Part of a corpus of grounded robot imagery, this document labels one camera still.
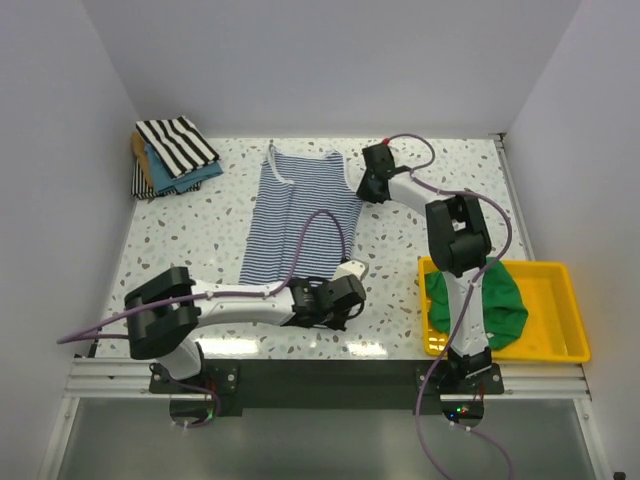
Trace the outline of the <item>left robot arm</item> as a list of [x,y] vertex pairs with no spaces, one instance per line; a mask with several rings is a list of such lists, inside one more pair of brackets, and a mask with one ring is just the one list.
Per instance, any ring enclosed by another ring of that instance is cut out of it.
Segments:
[[345,260],[329,279],[293,277],[282,284],[222,285],[172,267],[124,298],[129,354],[154,360],[185,392],[207,380],[202,348],[189,338],[199,327],[260,323],[343,331],[364,309],[368,265]]

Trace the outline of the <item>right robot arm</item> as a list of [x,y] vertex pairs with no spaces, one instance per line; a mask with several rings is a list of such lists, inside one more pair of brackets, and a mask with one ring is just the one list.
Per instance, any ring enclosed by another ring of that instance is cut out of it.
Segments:
[[493,265],[488,260],[492,243],[480,203],[487,203],[503,217],[511,240],[509,216],[485,195],[441,189],[419,179],[416,168],[395,163],[385,142],[365,147],[362,155],[365,170],[357,196],[369,203],[394,201],[426,219],[429,254],[443,275],[448,295],[445,379],[452,390],[469,392],[492,367],[482,302],[484,275]]

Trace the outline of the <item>blue white striped tank top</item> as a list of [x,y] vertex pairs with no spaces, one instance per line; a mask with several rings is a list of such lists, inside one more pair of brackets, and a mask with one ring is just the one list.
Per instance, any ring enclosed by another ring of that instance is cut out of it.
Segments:
[[333,276],[351,255],[363,202],[337,151],[320,158],[271,146],[262,163],[239,282]]

